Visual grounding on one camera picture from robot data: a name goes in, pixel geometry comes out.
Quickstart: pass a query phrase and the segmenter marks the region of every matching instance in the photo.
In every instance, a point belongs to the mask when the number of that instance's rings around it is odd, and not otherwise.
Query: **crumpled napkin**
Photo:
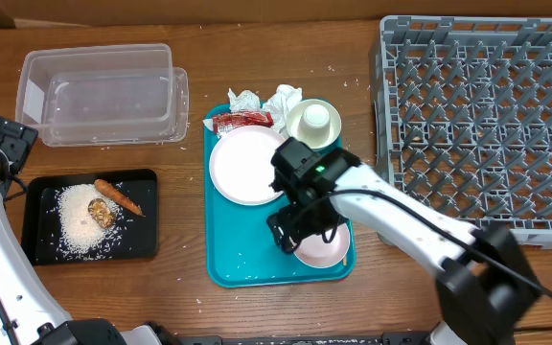
[[[286,84],[278,85],[276,93],[264,103],[264,106],[260,106],[261,101],[259,100],[259,96],[249,90],[244,90],[240,95],[236,96],[230,88],[227,96],[229,96],[229,107],[232,112],[245,110],[267,111],[274,120],[274,126],[271,128],[277,132],[281,132],[287,126],[289,112],[302,102],[302,88],[294,88]],[[203,123],[208,129],[212,130],[212,119],[206,119]]]

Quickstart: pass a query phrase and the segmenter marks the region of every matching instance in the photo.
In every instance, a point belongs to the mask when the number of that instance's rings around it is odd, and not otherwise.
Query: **wooden table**
[[[431,329],[441,319],[432,279],[359,224],[358,261],[341,282],[225,289],[206,271],[201,120],[227,103],[229,87],[256,91],[266,100],[278,84],[288,83],[303,87],[305,97],[330,100],[343,117],[344,146],[374,163],[368,51],[378,28],[377,21],[354,21],[0,31],[0,114],[10,119],[23,60],[34,50],[163,42],[172,48],[174,65],[189,74],[191,125],[180,143],[109,149],[35,145],[21,174],[27,182],[43,175],[151,168],[160,189],[154,259],[37,267],[46,288],[74,318],[104,317],[120,330],[147,320],[179,335],[223,337]],[[23,205],[24,197],[8,204],[17,236]],[[552,288],[552,251],[527,255]],[[552,303],[543,299],[524,324],[547,322]],[[552,343],[552,334],[523,334],[518,343]]]

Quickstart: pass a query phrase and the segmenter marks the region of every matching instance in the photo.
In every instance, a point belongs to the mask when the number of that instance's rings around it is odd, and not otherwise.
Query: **orange carrot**
[[[97,179],[95,180],[95,188],[99,193],[103,194],[103,196],[111,198],[112,201],[125,207],[126,209],[133,212],[134,214],[142,217],[144,216],[142,214],[142,210],[138,205],[134,204],[133,201],[129,200],[128,197],[124,196],[121,192],[119,192],[116,188],[114,188],[114,186],[112,186],[108,182],[102,179]]]

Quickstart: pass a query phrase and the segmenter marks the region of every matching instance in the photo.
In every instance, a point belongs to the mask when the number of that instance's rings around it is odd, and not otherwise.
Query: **dish rack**
[[[552,249],[552,19],[387,16],[370,60],[380,176]]]

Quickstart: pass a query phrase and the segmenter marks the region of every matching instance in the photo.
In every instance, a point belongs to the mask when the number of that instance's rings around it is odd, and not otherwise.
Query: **blue tray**
[[[210,110],[207,118],[229,112],[223,104]],[[295,255],[284,254],[267,227],[267,217],[288,204],[286,196],[260,206],[242,206],[227,200],[217,191],[210,178],[209,162],[219,138],[203,130],[203,166],[206,200],[206,256],[208,274],[225,288],[259,287],[266,285],[324,282],[344,279],[357,261],[353,224],[351,246],[342,262],[330,268],[306,266]],[[341,147],[340,138],[325,151]]]

